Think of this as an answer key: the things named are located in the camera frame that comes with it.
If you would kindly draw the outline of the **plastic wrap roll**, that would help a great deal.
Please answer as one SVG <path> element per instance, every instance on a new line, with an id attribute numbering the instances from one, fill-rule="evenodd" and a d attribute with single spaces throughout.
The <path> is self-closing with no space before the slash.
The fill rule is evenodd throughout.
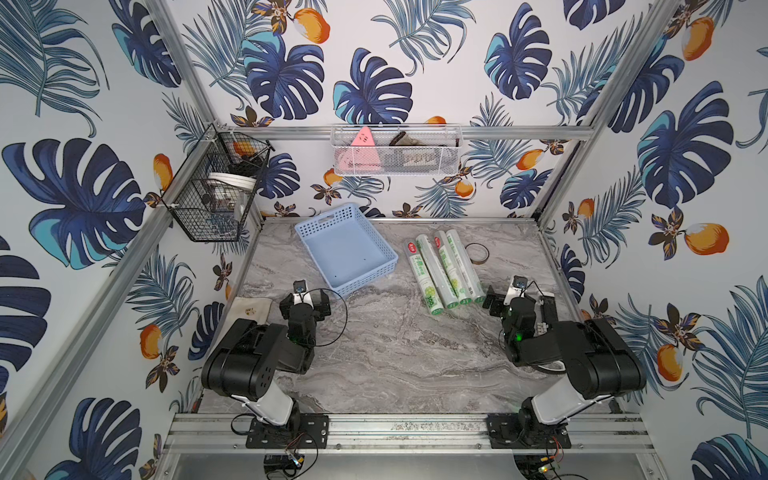
<path id="1" fill-rule="evenodd" d="M 436 231 L 434 233 L 434 242 L 439 259 L 458 302 L 461 305 L 470 304 L 472 302 L 472 297 L 466 286 L 466 282 L 460 273 L 455 256 L 448 246 L 446 234 L 440 230 Z"/>
<path id="2" fill-rule="evenodd" d="M 447 276 L 428 236 L 425 234 L 418 235 L 416 237 L 416 246 L 425 261 L 444 307 L 447 309 L 456 308 L 459 305 L 458 297 L 454 293 L 449 277 Z"/>
<path id="3" fill-rule="evenodd" d="M 465 246 L 462 243 L 458 232 L 455 229 L 446 231 L 446 237 L 448 245 L 450 246 L 458 268 L 466 283 L 469 295 L 474 303 L 482 304 L 485 300 L 485 290 L 479 280 L 479 277 L 471 263 L 471 260 L 466 252 Z"/>
<path id="4" fill-rule="evenodd" d="M 429 273 L 426 262 L 421 255 L 414 240 L 405 243 L 408 263 L 415 276 L 422 299 L 431 315 L 440 315 L 444 311 L 444 305 L 439 297 L 437 288 Z"/>

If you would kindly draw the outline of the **light blue plastic basket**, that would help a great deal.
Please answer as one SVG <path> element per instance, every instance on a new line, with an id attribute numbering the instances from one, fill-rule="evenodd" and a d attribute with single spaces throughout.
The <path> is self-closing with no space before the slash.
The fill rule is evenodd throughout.
<path id="1" fill-rule="evenodd" d="M 299 222 L 295 231 L 331 290 L 346 298 L 394 272 L 398 254 L 358 205 Z"/>

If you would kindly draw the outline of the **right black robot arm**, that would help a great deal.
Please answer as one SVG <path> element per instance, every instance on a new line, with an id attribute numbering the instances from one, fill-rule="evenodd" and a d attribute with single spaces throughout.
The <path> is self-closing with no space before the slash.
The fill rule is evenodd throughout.
<path id="1" fill-rule="evenodd" d="M 605 318 L 561 320 L 553 296 L 535 300 L 520 289 L 489 288 L 483 308 L 501 320 L 504 353 L 515 366 L 563 366 L 560 380 L 523 402 L 525 432 L 564 425 L 595 403 L 646 386 L 640 360 Z"/>

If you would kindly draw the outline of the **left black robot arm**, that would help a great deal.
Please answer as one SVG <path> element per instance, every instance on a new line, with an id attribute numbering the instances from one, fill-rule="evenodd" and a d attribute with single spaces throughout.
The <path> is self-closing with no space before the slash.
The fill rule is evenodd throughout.
<path id="1" fill-rule="evenodd" d="M 319 346 L 317 324 L 331 314 L 331 305 L 324 289 L 296 289 L 280 301 L 279 310 L 283 324 L 236 319 L 206 359 L 201 383 L 240 402 L 261 423 L 293 429 L 298 406 L 274 376 L 308 372 Z"/>

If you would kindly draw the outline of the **white bowl in basket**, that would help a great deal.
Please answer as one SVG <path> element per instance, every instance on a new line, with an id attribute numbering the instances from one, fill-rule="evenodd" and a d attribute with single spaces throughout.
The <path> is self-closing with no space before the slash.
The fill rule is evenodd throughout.
<path id="1" fill-rule="evenodd" d="M 256 187 L 254 178 L 222 172 L 211 172 L 206 182 L 210 187 L 227 187 L 242 191 L 252 191 Z"/>

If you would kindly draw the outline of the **brown item in basket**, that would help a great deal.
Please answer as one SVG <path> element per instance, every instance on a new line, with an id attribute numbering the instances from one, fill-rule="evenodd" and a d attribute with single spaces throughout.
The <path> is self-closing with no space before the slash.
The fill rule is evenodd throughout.
<path id="1" fill-rule="evenodd" d="M 389 142 L 391 147 L 412 147 L 412 146 L 424 146 L 424 143 L 416 138 L 413 138 L 405 131 L 399 131 L 396 136 Z"/>

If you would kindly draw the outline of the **beige printed cloth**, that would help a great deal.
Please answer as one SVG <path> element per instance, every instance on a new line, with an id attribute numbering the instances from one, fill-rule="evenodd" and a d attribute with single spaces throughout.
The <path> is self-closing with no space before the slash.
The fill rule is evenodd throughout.
<path id="1" fill-rule="evenodd" d="M 226 323 L 232 324 L 238 319 L 266 324 L 273 301 L 269 298 L 236 297 L 229 309 Z"/>

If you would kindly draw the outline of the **pink triangular item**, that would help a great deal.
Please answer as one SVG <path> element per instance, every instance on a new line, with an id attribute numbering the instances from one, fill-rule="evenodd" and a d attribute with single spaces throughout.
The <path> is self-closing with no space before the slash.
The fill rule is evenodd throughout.
<path id="1" fill-rule="evenodd" d="M 362 127 L 349 145 L 336 149 L 336 168 L 342 175 L 383 172 L 379 150 L 368 126 Z"/>

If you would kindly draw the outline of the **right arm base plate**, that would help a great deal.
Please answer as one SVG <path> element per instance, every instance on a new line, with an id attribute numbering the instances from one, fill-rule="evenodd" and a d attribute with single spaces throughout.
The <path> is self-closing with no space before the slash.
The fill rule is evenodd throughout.
<path id="1" fill-rule="evenodd" d="M 570 449 L 572 443 L 565 424 L 545 425 L 527 411 L 486 416 L 492 449 Z"/>

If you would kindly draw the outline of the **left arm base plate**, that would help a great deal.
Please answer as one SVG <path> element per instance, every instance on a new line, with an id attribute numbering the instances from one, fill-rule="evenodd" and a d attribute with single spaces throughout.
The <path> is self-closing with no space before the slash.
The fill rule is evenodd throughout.
<path id="1" fill-rule="evenodd" d="M 324 414 L 299 413 L 286 425 L 275 426 L 254 419 L 246 436 L 247 449 L 319 449 L 327 447 L 330 417 Z"/>

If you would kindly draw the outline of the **aluminium front rail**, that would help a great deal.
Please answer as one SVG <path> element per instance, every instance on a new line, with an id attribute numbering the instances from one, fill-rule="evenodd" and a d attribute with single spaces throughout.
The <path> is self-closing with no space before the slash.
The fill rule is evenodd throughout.
<path id="1" fill-rule="evenodd" d="M 166 454 L 281 453 L 287 448 L 334 454 L 652 454 L 637 414 L 581 413 L 554 438 L 519 439 L 511 414 L 330 414 L 306 421 L 306 434 L 245 433 L 250 421 L 228 414 L 177 416 Z"/>

